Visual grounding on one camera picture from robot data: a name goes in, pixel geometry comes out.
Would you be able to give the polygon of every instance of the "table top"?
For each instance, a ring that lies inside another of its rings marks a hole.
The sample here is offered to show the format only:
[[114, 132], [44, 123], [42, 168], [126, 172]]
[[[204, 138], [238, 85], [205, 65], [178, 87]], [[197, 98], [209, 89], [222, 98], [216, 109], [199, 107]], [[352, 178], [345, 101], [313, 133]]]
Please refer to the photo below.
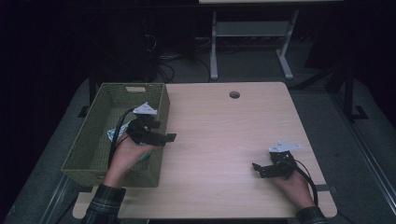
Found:
[[[326, 184], [287, 87], [280, 82], [168, 84], [166, 144], [158, 188], [128, 188], [119, 217], [276, 218], [295, 208], [251, 163], [271, 165], [278, 140], [300, 144], [292, 155], [315, 184]], [[233, 99], [229, 93], [238, 91]], [[93, 197], [80, 193], [73, 210], [82, 218]], [[326, 217], [336, 215], [329, 191], [318, 193]]]
[[199, 0], [200, 4], [231, 4], [231, 3], [317, 3], [340, 2], [344, 0]]

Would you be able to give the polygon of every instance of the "green basket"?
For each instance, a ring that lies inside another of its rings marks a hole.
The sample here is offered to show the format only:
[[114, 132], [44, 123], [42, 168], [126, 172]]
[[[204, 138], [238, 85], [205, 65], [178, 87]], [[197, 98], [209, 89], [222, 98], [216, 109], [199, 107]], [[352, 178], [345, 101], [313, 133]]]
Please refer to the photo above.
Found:
[[[116, 128], [125, 111], [145, 102], [158, 110], [156, 120], [161, 122], [161, 127], [152, 131], [165, 134], [170, 102], [164, 84], [102, 84], [66, 157], [62, 172], [82, 186], [97, 186], [103, 183], [111, 146], [107, 131]], [[125, 123], [134, 118], [135, 115], [130, 113], [125, 118]], [[123, 186], [158, 187], [162, 161], [163, 148], [160, 147], [132, 168], [125, 177]]]

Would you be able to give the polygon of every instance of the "hand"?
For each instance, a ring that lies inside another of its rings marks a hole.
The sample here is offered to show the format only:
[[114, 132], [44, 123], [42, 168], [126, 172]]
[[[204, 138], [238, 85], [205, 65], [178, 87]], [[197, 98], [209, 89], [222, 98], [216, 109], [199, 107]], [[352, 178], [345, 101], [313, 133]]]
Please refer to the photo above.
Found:
[[122, 180], [131, 168], [147, 152], [158, 147], [152, 145], [138, 146], [126, 132], [118, 142], [110, 167], [107, 171], [104, 185], [112, 188], [121, 188]]
[[280, 187], [289, 200], [297, 206], [298, 210], [316, 206], [309, 192], [308, 183], [297, 171], [294, 171], [289, 179], [275, 177], [271, 180]]

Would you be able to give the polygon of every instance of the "plaid cuff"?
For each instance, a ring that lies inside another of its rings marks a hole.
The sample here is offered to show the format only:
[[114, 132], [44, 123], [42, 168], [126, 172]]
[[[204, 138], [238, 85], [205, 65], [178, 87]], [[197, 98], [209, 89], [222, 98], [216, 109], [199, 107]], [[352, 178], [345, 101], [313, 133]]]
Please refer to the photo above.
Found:
[[114, 189], [106, 185], [99, 185], [89, 209], [98, 214], [117, 215], [125, 191], [125, 189]]

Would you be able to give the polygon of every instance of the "dark jacket sleeve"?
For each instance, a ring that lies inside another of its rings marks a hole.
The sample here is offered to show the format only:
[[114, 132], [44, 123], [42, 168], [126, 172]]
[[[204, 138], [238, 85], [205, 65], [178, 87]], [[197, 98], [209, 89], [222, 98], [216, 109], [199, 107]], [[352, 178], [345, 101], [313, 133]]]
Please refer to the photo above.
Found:
[[106, 185], [99, 185], [81, 223], [119, 223], [118, 214], [124, 196], [125, 189], [114, 189]]
[[304, 208], [296, 216], [301, 224], [329, 224], [327, 218], [320, 211], [320, 208], [316, 206]]

